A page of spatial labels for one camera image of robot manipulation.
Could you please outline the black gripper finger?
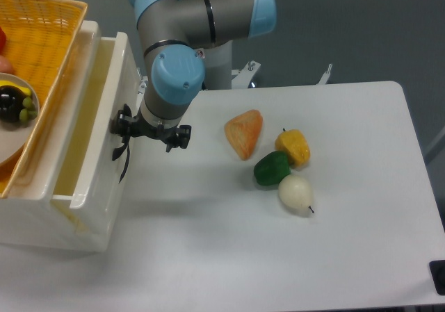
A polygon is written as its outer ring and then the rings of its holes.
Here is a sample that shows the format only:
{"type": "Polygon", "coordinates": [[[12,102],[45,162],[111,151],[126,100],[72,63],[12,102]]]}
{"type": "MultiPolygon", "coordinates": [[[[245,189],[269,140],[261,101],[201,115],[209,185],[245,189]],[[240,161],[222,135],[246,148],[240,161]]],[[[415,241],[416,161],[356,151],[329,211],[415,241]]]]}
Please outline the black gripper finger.
{"type": "Polygon", "coordinates": [[[172,149],[180,148],[186,149],[191,139],[192,126],[180,125],[172,128],[168,136],[165,138],[166,152],[169,153],[172,149]]]}
{"type": "Polygon", "coordinates": [[[111,120],[110,132],[120,136],[122,144],[128,144],[132,137],[139,136],[138,118],[133,116],[128,104],[124,104],[111,120]]]}

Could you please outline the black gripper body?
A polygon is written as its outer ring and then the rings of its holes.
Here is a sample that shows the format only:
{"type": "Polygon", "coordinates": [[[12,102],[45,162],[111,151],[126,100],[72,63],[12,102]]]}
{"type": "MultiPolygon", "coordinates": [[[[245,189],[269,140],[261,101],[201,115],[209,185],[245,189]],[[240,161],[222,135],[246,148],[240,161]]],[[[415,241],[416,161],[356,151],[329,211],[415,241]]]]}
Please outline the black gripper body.
{"type": "Polygon", "coordinates": [[[130,134],[134,138],[147,137],[160,140],[166,145],[177,145],[176,128],[176,126],[166,126],[158,122],[153,126],[145,120],[141,112],[138,112],[130,124],[130,134]]]}

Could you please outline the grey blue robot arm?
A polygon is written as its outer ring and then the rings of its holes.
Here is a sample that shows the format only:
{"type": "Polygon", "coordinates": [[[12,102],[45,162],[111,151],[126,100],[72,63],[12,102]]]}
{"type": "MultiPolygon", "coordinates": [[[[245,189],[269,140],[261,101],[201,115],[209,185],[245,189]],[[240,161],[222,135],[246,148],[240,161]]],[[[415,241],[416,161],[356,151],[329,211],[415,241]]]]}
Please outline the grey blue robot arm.
{"type": "Polygon", "coordinates": [[[111,121],[122,137],[160,140],[168,149],[187,148],[191,127],[180,123],[205,77],[198,49],[270,33],[277,22],[275,0],[131,0],[148,75],[137,114],[124,105],[111,121]]]}

